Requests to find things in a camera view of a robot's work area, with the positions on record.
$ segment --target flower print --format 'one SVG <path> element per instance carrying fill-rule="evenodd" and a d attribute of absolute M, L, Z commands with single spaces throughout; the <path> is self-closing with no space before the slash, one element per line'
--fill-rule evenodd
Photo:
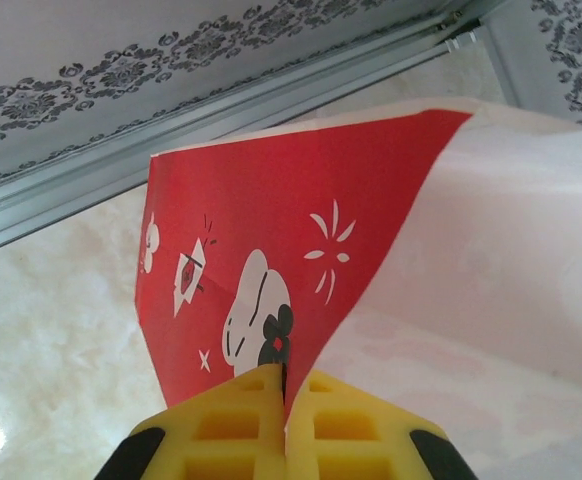
<path fill-rule="evenodd" d="M 35 95 L 19 92 L 2 109 L 2 114 L 12 120 L 39 118 L 55 106 L 55 98 L 55 95 L 50 93 Z"/>
<path fill-rule="evenodd" d="M 187 58 L 204 60 L 207 57 L 212 57 L 216 51 L 220 50 L 225 40 L 226 38 L 222 34 L 207 33 L 187 49 Z"/>
<path fill-rule="evenodd" d="M 100 81 L 106 87 L 126 88 L 144 74 L 145 68 L 143 62 L 130 62 L 123 58 Z"/>
<path fill-rule="evenodd" d="M 293 329 L 293 311 L 288 305 L 278 308 L 278 317 L 269 314 L 262 326 L 264 344 L 258 356 L 258 365 L 289 361 L 289 334 Z"/>
<path fill-rule="evenodd" d="M 353 228 L 355 227 L 355 220 L 353 220 L 349 224 L 349 226 L 342 231 L 342 233 L 337 235 L 340 209 L 338 207 L 338 202 L 336 200 L 333 200 L 333 223 L 331 224 L 331 231 L 330 232 L 329 232 L 329 229 L 327 228 L 327 223 L 325 222 L 324 218 L 322 218 L 321 215 L 318 215 L 317 213 L 312 213 L 310 216 L 315 221 L 315 223 L 318 224 L 318 227 L 320 228 L 320 231 L 324 235 L 324 238 L 326 240 L 335 239 L 335 241 L 337 243 L 342 243 L 347 238 L 349 238 L 349 235 L 351 235 L 351 232 L 353 232 Z M 304 258 L 307 260 L 315 260 L 315 259 L 321 258 L 324 254 L 325 254 L 325 252 L 323 250 L 312 250 L 309 253 L 307 253 L 304 256 Z M 344 253 L 344 252 L 339 252 L 335 256 L 335 258 L 340 263 L 346 263 L 350 260 L 349 255 L 347 253 Z M 327 303 L 329 303 L 329 301 L 331 300 L 331 296 L 333 295 L 333 289 L 335 288 L 335 269 L 331 268 L 329 270 L 330 271 L 324 270 L 324 272 L 322 273 L 322 277 L 320 278 L 320 281 L 318 282 L 318 286 L 315 289 L 315 293 L 319 293 L 322 290 L 322 288 L 325 286 L 325 284 L 327 283 L 327 278 L 328 278 L 329 293 L 327 294 L 327 299 L 326 299 L 325 305 Z"/>

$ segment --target paper bag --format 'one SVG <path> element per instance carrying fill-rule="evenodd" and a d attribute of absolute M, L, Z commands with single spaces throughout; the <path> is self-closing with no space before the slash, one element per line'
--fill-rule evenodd
<path fill-rule="evenodd" d="M 582 382 L 581 141 L 432 99 L 156 155 L 136 305 L 167 404 L 283 363 L 288 411 L 356 306 Z"/>

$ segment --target marble floor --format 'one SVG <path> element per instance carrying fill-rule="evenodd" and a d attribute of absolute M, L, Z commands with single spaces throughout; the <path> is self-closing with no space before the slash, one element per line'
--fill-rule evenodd
<path fill-rule="evenodd" d="M 303 118 L 440 95 L 503 102 L 481 45 Z M 0 479 L 92 478 L 136 423 L 164 408 L 133 305 L 145 191 L 0 249 Z M 441 423 L 483 479 L 582 478 L 582 389 L 413 327 L 387 327 L 373 312 L 357 315 L 320 367 Z M 396 338 L 402 354 L 390 355 L 382 342 Z M 371 340 L 380 347 L 369 354 Z M 345 344 L 364 358 L 343 358 Z M 431 355 L 416 344 L 434 347 Z M 382 390 L 367 375 L 372 362 L 404 381 Z M 481 365 L 484 382 L 474 374 Z M 423 382 L 445 393 L 427 393 Z M 547 397 L 559 400 L 547 408 Z"/>

